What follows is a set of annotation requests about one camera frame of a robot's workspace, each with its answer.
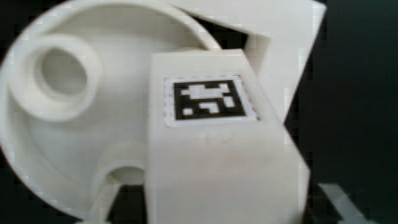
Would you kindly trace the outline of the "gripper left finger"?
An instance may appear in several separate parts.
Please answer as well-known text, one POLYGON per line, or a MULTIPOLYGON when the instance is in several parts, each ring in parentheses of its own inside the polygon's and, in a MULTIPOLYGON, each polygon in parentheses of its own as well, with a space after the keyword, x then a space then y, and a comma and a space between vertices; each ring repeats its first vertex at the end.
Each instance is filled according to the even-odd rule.
POLYGON ((121 186, 122 184, 115 180, 115 178, 106 177, 99 187, 99 192, 94 198, 87 216, 78 224, 112 224, 112 222, 108 221, 108 214, 121 186))

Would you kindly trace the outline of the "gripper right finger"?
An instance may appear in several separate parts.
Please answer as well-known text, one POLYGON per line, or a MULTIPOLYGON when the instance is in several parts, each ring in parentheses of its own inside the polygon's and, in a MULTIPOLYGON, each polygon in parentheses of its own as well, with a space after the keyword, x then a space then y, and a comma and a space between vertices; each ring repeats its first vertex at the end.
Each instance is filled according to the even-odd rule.
POLYGON ((311 186, 304 224, 378 224, 366 218, 348 193, 334 183, 318 183, 311 186))

